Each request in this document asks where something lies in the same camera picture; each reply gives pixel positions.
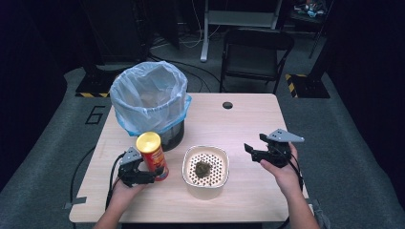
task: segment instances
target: plastic bag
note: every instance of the plastic bag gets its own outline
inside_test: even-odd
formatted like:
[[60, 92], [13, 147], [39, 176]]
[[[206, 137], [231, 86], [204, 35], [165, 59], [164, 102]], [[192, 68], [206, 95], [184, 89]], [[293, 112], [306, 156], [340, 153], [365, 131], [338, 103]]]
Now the plastic bag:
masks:
[[185, 119], [191, 96], [174, 65], [143, 62], [124, 71], [110, 89], [119, 125], [129, 135], [164, 134]]

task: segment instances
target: dark food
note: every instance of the dark food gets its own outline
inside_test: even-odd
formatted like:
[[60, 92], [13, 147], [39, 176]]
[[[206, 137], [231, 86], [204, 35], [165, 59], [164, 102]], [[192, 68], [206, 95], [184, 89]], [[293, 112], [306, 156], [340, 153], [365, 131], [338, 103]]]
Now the dark food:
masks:
[[212, 166], [202, 160], [196, 164], [196, 175], [198, 178], [208, 177]]

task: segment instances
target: yellow lid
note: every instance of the yellow lid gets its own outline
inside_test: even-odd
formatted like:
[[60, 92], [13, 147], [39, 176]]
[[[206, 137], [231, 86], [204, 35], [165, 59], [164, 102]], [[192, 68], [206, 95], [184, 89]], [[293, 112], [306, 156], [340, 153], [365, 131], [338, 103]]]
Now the yellow lid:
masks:
[[154, 153], [160, 147], [160, 136], [155, 132], [146, 132], [138, 137], [136, 144], [142, 153]]

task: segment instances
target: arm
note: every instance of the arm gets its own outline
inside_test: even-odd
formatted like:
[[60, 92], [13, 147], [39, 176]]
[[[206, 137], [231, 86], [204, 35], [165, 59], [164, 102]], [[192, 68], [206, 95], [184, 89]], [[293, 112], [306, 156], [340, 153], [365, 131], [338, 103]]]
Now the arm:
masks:
[[131, 204], [133, 198], [146, 186], [139, 184], [130, 188], [121, 180], [117, 181], [110, 204], [104, 214], [96, 223], [94, 229], [116, 229], [122, 214]]
[[[295, 158], [298, 159], [297, 150], [291, 143], [289, 143], [289, 148]], [[275, 176], [281, 192], [286, 197], [291, 228], [319, 228], [319, 225], [301, 192], [298, 176], [295, 174], [291, 165], [288, 164], [280, 169], [263, 159], [260, 161], [260, 164]]]

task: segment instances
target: human hand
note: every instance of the human hand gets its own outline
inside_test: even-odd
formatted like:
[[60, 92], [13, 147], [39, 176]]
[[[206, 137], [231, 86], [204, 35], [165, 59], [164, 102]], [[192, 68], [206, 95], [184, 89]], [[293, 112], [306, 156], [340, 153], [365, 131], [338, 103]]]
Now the human hand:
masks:
[[[291, 142], [288, 143], [289, 148], [293, 156], [298, 159], [297, 149]], [[297, 162], [295, 159], [291, 160], [291, 163], [297, 168]], [[298, 182], [298, 176], [290, 164], [287, 164], [283, 168], [278, 168], [272, 165], [270, 162], [262, 159], [260, 164], [263, 168], [271, 172], [276, 178], [276, 182], [281, 189], [281, 192], [286, 198], [295, 194], [301, 194], [300, 184]]]
[[113, 196], [111, 197], [108, 208], [114, 208], [115, 211], [123, 213], [131, 204], [134, 197], [146, 187], [146, 184], [138, 184], [135, 187], [128, 187], [122, 180], [116, 180]]

